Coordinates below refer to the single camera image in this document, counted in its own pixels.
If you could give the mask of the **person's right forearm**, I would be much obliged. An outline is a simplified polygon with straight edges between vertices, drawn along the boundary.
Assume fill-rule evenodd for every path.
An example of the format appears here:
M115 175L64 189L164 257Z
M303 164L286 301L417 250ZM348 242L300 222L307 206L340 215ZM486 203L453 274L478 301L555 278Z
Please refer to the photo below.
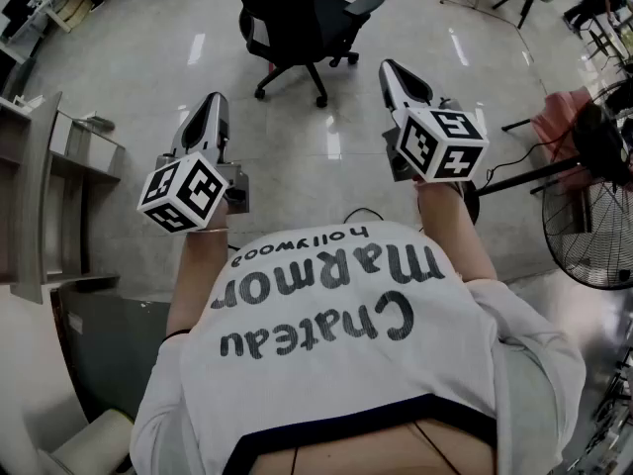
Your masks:
M465 282L497 280L497 273L476 232L461 190L455 183L427 183L414 177L424 233L434 240Z

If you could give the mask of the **grey shelf unit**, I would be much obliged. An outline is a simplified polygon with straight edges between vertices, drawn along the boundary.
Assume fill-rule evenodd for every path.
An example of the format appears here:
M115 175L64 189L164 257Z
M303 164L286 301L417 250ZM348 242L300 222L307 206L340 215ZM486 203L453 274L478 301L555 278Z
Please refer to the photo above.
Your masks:
M59 108L0 97L0 285L43 302L43 287L88 272L87 198L121 179L125 149Z

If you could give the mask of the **person's white printed t-shirt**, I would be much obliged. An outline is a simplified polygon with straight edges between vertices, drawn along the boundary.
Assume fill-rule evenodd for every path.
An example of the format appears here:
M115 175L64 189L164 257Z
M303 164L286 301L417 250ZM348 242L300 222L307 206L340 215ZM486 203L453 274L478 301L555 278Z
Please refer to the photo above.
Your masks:
M138 475L246 475L255 459L422 418L546 475L573 435L578 349L418 231L285 231L231 257L198 324L160 346L132 433Z

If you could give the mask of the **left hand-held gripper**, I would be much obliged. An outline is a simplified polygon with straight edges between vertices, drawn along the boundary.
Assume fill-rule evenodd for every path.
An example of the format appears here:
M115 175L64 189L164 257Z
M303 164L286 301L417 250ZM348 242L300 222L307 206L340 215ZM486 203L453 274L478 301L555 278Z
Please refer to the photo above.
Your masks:
M206 149L214 129L218 154ZM228 101L220 92L206 95L178 128L143 184L136 210L167 233L203 230L221 201L231 214L250 208L249 178L240 164L224 163L229 141Z

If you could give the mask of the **black office chair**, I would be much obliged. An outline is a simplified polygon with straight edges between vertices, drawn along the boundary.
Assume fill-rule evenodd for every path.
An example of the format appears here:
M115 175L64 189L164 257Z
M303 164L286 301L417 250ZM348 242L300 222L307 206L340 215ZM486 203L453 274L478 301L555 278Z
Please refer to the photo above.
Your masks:
M342 59L358 62L352 50L358 32L386 0L240 0L238 24L249 53L274 66L256 86L254 96L265 97L265 87L293 67L305 67L318 91L316 105L327 106L328 95L316 64Z

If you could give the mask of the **black computer monitor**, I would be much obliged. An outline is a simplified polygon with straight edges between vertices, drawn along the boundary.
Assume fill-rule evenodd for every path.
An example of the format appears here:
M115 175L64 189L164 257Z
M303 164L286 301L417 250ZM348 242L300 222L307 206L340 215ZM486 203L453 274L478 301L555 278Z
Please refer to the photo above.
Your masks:
M21 26L33 14L31 0L9 0L2 9L2 14L9 20L10 25Z

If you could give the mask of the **brown cardboard box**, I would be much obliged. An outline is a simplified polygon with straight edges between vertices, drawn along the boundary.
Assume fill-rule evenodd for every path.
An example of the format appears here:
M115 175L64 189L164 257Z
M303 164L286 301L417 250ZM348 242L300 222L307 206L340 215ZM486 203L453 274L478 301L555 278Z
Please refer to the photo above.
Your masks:
M84 21L91 8L91 0L60 0L54 11L65 25L74 29Z

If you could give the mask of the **black standing fan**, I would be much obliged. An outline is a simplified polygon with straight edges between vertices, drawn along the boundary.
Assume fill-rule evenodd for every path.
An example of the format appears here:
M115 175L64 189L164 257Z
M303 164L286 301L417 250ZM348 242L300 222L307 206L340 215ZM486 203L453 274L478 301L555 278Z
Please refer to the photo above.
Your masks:
M477 220L481 198L538 181L543 234L554 262L575 281L599 290L633 289L633 80L617 81L578 113L578 154L517 176L465 187Z

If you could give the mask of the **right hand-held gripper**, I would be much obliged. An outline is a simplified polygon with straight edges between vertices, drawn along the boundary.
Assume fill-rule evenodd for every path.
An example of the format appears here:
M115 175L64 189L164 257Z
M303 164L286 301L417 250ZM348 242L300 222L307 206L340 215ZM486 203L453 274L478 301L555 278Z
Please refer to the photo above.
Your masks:
M384 133L397 181L421 177L427 183L473 178L490 145L476 115L454 99L429 106L432 88L408 66L381 62L383 100L395 126Z

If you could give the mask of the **person's left forearm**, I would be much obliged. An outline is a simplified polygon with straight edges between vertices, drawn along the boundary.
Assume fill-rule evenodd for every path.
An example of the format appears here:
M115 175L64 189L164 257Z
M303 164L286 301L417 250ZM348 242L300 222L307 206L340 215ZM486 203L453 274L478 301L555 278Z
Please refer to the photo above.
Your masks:
M218 206L206 228L227 227L226 217L226 206ZM189 331L200 320L227 255L227 232L186 236L167 316L166 336Z

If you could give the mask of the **pink cloth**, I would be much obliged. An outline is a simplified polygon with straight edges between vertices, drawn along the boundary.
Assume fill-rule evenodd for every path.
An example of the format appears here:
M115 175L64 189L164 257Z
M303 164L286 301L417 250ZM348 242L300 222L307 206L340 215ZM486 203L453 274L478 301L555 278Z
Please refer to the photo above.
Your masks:
M556 162L578 154L572 128L579 111L591 101L586 87L555 92L545 97L544 108L531 119L548 162Z

